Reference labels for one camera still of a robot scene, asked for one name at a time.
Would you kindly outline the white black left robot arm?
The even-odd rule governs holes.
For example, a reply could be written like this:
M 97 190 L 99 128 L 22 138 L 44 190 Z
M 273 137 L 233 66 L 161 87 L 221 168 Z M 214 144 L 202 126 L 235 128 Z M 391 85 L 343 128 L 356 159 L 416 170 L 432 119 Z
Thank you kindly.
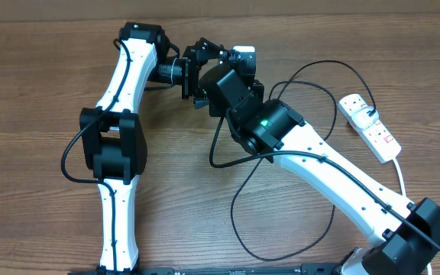
M 205 38 L 181 52 L 160 25 L 134 22 L 121 28 L 114 43 L 119 58 L 112 80 L 95 108 L 84 108 L 79 117 L 86 166 L 102 201 L 103 249 L 95 274 L 138 270 L 134 197 L 147 162 L 138 111 L 147 83 L 154 82 L 156 90 L 181 86 L 184 98 L 204 98 L 201 67 L 230 54 Z

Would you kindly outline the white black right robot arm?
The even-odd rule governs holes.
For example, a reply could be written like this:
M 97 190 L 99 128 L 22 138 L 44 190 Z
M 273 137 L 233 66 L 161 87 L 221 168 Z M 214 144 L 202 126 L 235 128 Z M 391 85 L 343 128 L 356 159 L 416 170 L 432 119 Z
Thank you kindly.
M 340 209 L 369 242 L 333 267 L 335 274 L 419 274 L 440 254 L 440 207 L 386 188 L 331 148 L 280 99 L 264 100 L 252 49 L 221 50 L 199 82 L 210 114 L 227 124 L 249 160 L 268 160 Z

